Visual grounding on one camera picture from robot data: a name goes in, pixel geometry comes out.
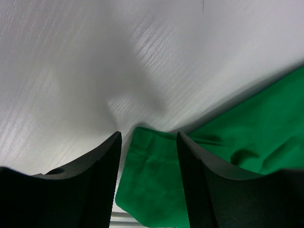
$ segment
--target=fabric fold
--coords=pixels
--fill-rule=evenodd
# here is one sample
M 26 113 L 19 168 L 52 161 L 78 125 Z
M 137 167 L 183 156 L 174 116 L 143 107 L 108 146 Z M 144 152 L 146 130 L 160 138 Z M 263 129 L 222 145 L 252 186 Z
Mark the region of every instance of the fabric fold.
M 206 150 L 253 172 L 303 168 L 303 89 L 304 67 L 189 136 Z M 180 174 L 176 135 L 137 127 L 116 203 L 148 227 L 189 227 Z

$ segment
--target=white surface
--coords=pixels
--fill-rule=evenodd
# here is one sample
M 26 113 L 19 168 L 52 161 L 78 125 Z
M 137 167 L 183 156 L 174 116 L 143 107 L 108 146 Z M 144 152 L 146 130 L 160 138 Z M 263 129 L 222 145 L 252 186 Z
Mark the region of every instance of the white surface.
M 302 0 L 0 0 L 0 165 L 45 173 L 114 131 L 127 145 L 135 125 L 195 121 L 304 60 L 303 9 Z

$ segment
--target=black plastic part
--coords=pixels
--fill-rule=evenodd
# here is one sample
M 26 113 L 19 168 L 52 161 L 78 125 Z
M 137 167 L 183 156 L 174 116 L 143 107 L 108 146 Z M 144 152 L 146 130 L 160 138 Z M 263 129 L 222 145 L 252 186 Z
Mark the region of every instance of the black plastic part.
M 177 150 L 191 228 L 301 227 L 304 170 L 253 173 L 183 133 L 178 133 Z
M 0 227 L 108 228 L 122 146 L 120 132 L 51 170 L 28 176 L 0 168 Z

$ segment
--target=green cloth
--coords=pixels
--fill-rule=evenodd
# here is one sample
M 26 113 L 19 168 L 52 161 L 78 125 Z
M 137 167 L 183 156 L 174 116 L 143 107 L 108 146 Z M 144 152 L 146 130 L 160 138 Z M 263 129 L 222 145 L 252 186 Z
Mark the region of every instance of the green cloth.
M 304 67 L 189 135 L 244 169 L 304 167 Z M 148 227 L 189 227 L 176 135 L 136 128 L 116 203 Z

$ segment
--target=hole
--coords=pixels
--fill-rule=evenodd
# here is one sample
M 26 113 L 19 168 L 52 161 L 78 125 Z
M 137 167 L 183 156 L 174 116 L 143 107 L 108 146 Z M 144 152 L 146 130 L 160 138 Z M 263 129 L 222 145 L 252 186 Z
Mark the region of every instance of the hole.
M 50 172 L 46 173 L 45 175 L 54 175 L 54 174 L 60 174 L 63 173 L 65 170 L 61 168 L 56 168 L 51 170 Z

